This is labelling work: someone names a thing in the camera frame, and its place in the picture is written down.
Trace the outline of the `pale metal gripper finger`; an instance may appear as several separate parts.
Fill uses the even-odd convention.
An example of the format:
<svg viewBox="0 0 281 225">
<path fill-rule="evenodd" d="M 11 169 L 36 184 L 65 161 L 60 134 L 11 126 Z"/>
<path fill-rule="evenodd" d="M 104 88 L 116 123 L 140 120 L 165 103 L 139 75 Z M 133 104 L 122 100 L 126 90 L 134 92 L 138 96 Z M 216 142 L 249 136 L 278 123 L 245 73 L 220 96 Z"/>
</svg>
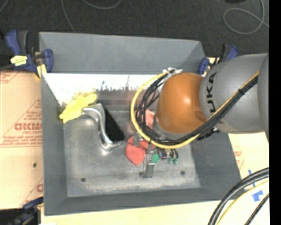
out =
<svg viewBox="0 0 281 225">
<path fill-rule="evenodd" d="M 155 163 L 148 163 L 146 165 L 146 178 L 152 178 L 154 174 Z"/>
<path fill-rule="evenodd" d="M 141 178 L 145 178 L 146 175 L 147 175 L 147 160 L 146 160 L 146 159 L 144 159 L 142 165 L 143 165 L 143 168 L 142 168 L 142 171 L 139 172 L 139 176 L 140 176 Z"/>
</svg>

